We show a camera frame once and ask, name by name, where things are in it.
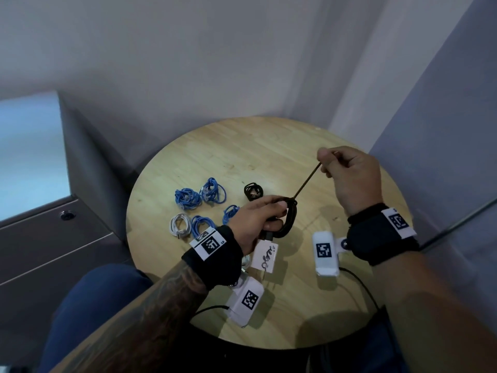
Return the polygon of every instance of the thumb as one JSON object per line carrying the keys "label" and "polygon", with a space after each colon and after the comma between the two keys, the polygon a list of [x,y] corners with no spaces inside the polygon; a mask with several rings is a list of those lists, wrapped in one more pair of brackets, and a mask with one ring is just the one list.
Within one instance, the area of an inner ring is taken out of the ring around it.
{"label": "thumb", "polygon": [[281,200],[278,201],[277,203],[266,204],[264,207],[259,208],[258,211],[261,214],[261,217],[263,217],[264,220],[266,220],[273,216],[283,217],[287,207],[288,204],[286,203],[286,201]]}
{"label": "thumb", "polygon": [[338,158],[327,148],[320,148],[318,150],[318,161],[323,164],[333,177],[340,175],[344,169]]}

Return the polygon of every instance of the white device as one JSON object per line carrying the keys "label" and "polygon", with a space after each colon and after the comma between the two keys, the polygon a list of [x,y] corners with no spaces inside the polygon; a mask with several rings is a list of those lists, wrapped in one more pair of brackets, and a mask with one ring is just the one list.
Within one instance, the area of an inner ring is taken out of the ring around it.
{"label": "white device", "polygon": [[346,251],[342,246],[345,238],[334,238],[329,231],[315,232],[312,235],[314,262],[319,276],[338,276],[339,253]]}
{"label": "white device", "polygon": [[233,293],[226,302],[229,309],[225,313],[237,325],[245,327],[264,294],[264,287],[244,272],[232,289]]}

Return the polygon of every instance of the left hand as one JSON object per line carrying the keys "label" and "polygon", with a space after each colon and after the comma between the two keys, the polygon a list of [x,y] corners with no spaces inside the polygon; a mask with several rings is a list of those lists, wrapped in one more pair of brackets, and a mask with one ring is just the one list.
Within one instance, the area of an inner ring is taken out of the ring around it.
{"label": "left hand", "polygon": [[228,222],[228,226],[233,231],[244,256],[254,250],[257,238],[262,230],[276,232],[283,226],[282,220],[267,221],[273,216],[280,218],[286,215],[286,201],[273,203],[279,198],[282,198],[282,196],[268,195],[251,201],[241,207]]}

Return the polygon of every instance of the wristband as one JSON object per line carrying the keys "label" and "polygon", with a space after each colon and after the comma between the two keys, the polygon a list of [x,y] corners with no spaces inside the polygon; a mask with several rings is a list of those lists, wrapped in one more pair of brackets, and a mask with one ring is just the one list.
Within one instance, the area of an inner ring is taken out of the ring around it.
{"label": "wristband", "polygon": [[406,251],[419,251],[416,232],[394,209],[378,203],[351,216],[345,249],[372,266]]}
{"label": "wristband", "polygon": [[208,290],[216,285],[231,285],[239,279],[243,252],[229,226],[207,228],[190,246],[181,258]]}

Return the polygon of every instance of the forearm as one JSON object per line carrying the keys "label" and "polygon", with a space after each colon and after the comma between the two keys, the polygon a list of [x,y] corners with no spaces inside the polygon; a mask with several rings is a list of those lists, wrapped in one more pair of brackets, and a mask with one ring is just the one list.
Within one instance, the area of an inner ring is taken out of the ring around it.
{"label": "forearm", "polygon": [[207,297],[202,280],[180,261],[67,355],[52,372],[153,371]]}
{"label": "forearm", "polygon": [[497,371],[497,340],[451,294],[421,253],[373,267],[403,356],[415,372]]}

